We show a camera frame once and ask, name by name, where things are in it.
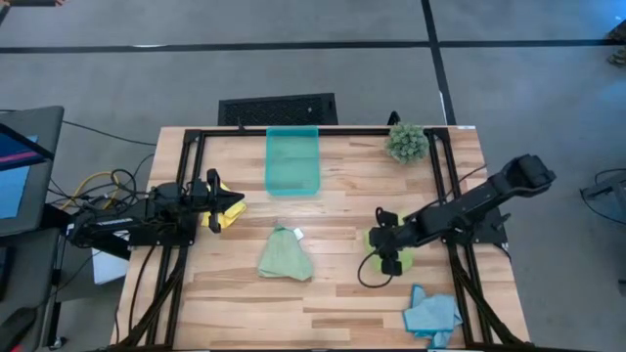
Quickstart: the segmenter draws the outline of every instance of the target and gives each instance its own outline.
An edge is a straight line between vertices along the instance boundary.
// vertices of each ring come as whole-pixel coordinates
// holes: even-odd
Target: yellow cloth
[[[230,191],[230,189],[226,187],[226,185],[224,185],[223,182],[220,184],[220,186],[222,190]],[[223,214],[222,213],[217,214],[217,222],[219,222],[222,229],[226,229],[227,227],[231,226],[231,224],[235,222],[235,220],[240,215],[242,215],[242,213],[245,210],[246,210],[246,204],[244,203],[243,200],[240,200],[239,202],[231,206],[228,210],[226,210]],[[210,211],[207,211],[206,213],[202,215],[202,223],[201,223],[202,226],[208,227],[208,219],[210,216],[211,216]]]

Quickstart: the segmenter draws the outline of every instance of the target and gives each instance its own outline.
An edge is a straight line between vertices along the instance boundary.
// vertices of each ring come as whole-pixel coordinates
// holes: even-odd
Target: yellow cable
[[[78,188],[76,189],[76,191],[74,191],[73,196],[71,196],[70,199],[68,199],[66,201],[65,204],[63,204],[61,206],[61,210],[65,210],[75,199],[78,195],[80,195],[80,193],[82,192],[82,189],[85,188],[85,186],[87,186],[87,184],[89,183],[89,181],[95,179],[96,177],[100,177],[100,176],[110,176],[111,177],[111,172],[110,171],[103,171],[103,172],[98,172],[95,173],[89,177],[87,177],[83,182],[80,183],[80,186],[78,186]],[[113,175],[113,179],[115,180],[115,182],[117,184],[119,184],[119,179],[117,178],[117,176]],[[113,199],[115,198],[115,196],[117,196],[117,192],[119,192],[119,187],[115,188],[115,191],[113,191],[113,194],[111,196],[111,199],[109,199],[109,201],[107,201],[107,203],[105,204],[105,206],[103,207],[103,209],[106,209],[109,207],[109,205],[112,204]]]

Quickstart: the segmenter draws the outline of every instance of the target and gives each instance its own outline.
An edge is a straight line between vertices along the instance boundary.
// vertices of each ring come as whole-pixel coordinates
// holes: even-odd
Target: green plant
[[[384,147],[391,157],[406,164],[428,154],[428,139],[422,127],[399,123],[391,127]]]

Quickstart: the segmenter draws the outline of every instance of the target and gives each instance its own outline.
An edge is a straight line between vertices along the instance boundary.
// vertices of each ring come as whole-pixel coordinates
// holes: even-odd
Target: teal plastic bin
[[[272,196],[314,196],[320,190],[317,126],[267,129],[265,189]]]

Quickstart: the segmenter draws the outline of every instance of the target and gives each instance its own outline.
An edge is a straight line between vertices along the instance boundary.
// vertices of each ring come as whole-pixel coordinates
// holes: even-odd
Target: wooden table
[[[183,127],[161,129],[149,186],[175,180],[184,131]],[[459,177],[484,163],[474,129],[450,127],[450,135]],[[405,332],[400,312],[409,306],[412,284],[424,286],[428,294],[454,295],[442,243],[412,249],[414,267],[384,288],[362,287],[356,277],[366,255],[364,234],[376,226],[377,206],[406,213],[436,198],[430,159],[400,165],[386,155],[384,139],[321,137],[319,195],[276,199],[263,186],[265,137],[208,138],[202,177],[207,168],[216,168],[233,191],[246,195],[247,211],[220,235],[199,228],[187,262],[174,348],[425,348],[427,340]],[[447,175],[443,153],[439,154]],[[188,164],[189,175],[192,162]],[[472,175],[462,190],[485,178],[484,170]],[[445,181],[449,189],[449,180]],[[301,246],[314,264],[312,280],[301,283],[257,276],[261,252],[277,224],[304,232]],[[474,248],[485,298],[511,331],[527,340],[509,259],[490,244]],[[130,299],[147,252],[141,247],[131,257],[117,315],[122,338],[127,335]],[[152,301],[159,259],[160,248],[140,283],[133,324]],[[386,276],[366,265],[363,278],[380,283]],[[469,297],[468,304],[478,341],[479,326]],[[157,343],[163,341],[168,312],[166,303]],[[460,328],[450,346],[463,346]]]

